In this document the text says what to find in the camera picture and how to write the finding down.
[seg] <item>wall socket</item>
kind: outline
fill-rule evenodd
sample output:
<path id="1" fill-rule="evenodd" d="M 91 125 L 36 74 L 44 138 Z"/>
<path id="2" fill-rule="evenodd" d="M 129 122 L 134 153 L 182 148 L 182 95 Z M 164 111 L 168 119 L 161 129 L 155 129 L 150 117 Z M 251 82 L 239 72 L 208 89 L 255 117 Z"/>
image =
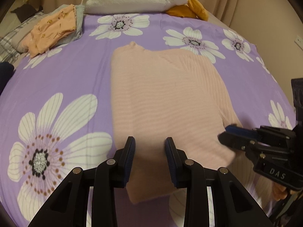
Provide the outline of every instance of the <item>wall socket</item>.
<path id="1" fill-rule="evenodd" d="M 295 41 L 296 44 L 303 50 L 303 39 L 297 35 Z"/>

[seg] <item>floral bedsheet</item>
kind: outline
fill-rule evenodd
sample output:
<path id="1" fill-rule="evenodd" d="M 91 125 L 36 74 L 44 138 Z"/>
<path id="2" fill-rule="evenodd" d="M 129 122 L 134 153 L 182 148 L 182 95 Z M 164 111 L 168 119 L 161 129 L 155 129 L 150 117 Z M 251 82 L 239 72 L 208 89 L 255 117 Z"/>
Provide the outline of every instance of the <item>floral bedsheet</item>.
<path id="1" fill-rule="evenodd" d="M 208 57 L 244 127 L 294 126 L 293 109 L 255 45 L 236 33 L 166 14 L 87 15 L 81 39 L 25 57 L 0 96 L 0 201 L 18 227 L 28 225 L 72 168 L 92 168 L 113 156 L 110 60 L 131 41 Z M 268 181 L 243 158 L 231 169 L 269 212 Z M 116 190 L 119 226 L 181 227 L 184 206 L 183 191 L 132 205 L 126 190 Z"/>

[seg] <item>metal screw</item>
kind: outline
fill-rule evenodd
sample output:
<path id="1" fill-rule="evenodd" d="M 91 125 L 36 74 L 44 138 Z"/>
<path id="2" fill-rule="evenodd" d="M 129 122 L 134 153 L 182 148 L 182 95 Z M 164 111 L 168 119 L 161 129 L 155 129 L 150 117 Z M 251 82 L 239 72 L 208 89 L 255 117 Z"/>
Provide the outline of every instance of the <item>metal screw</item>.
<path id="1" fill-rule="evenodd" d="M 116 163 L 116 161 L 114 159 L 109 159 L 106 163 L 108 165 L 113 165 L 114 163 Z"/>
<path id="2" fill-rule="evenodd" d="M 192 159 L 185 160 L 185 164 L 188 166 L 192 166 L 194 164 L 194 161 Z"/>
<path id="3" fill-rule="evenodd" d="M 73 169 L 73 173 L 74 174 L 79 174 L 81 172 L 81 168 L 80 167 L 76 167 Z"/>
<path id="4" fill-rule="evenodd" d="M 221 167 L 219 171 L 220 171 L 221 173 L 223 173 L 223 174 L 228 173 L 228 169 L 225 168 L 225 167 Z"/>

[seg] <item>beige wall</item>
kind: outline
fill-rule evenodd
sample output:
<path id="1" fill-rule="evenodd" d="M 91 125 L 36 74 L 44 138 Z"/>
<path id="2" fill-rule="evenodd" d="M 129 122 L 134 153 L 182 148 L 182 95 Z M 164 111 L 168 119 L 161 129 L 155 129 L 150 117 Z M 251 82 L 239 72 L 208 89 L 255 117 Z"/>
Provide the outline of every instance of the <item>beige wall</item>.
<path id="1" fill-rule="evenodd" d="M 292 104 L 291 79 L 303 77 L 303 24 L 287 0 L 238 0 L 230 27 L 256 44 L 263 61 Z"/>

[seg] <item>plaid fabric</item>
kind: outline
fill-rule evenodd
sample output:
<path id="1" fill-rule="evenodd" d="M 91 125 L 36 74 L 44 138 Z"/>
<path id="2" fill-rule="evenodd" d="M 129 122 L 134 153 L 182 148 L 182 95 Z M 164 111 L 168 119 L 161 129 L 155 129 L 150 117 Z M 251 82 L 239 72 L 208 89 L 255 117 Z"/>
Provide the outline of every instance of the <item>plaid fabric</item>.
<path id="1" fill-rule="evenodd" d="M 24 21 L 21 25 L 15 28 L 13 31 L 7 33 L 4 38 L 0 39 L 0 61 L 7 61 L 11 64 L 20 56 L 19 52 L 16 51 L 11 45 L 12 38 L 18 33 L 18 31 L 31 22 L 33 19 L 43 15 L 43 11 L 36 13 L 33 17 L 30 17 Z"/>

